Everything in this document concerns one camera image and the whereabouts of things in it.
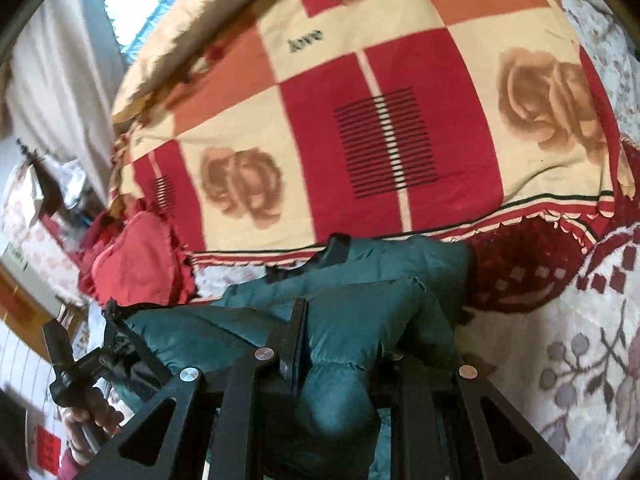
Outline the person's left hand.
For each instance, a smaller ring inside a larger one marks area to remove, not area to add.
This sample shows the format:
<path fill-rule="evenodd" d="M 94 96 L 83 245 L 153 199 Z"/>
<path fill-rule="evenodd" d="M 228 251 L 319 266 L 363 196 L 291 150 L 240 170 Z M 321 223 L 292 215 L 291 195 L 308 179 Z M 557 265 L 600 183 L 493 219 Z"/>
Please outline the person's left hand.
<path fill-rule="evenodd" d="M 125 416 L 107 402 L 99 388 L 93 387 L 86 393 L 82 408 L 61 408 L 61 418 L 70 442 L 70 455 L 80 466 L 86 466 L 96 452 L 85 435 L 85 427 L 93 424 L 104 436 L 111 437 L 119 432 Z"/>

